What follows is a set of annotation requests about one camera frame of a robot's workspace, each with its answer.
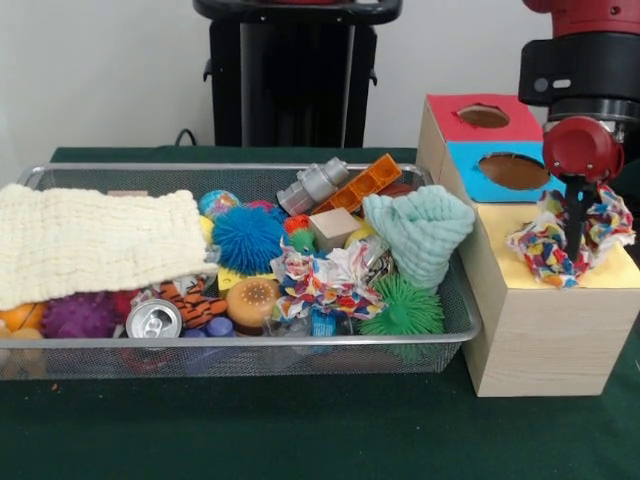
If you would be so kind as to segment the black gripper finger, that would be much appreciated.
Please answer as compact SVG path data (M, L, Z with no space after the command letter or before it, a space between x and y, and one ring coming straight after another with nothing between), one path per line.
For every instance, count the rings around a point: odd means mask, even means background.
M580 203L580 238L584 239L586 225L588 221L588 210L596 200L596 185L594 183L584 183L579 194Z
M566 186L566 212L565 223L566 253L572 262L575 262L580 250L582 237L582 205L580 200L581 183L579 180L568 180Z

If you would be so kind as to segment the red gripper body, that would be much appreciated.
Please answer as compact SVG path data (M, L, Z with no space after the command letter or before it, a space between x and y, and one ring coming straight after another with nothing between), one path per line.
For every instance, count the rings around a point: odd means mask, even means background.
M590 184L617 177L624 165L622 144L603 122L586 116L565 118L546 127L542 156L556 178L578 177Z

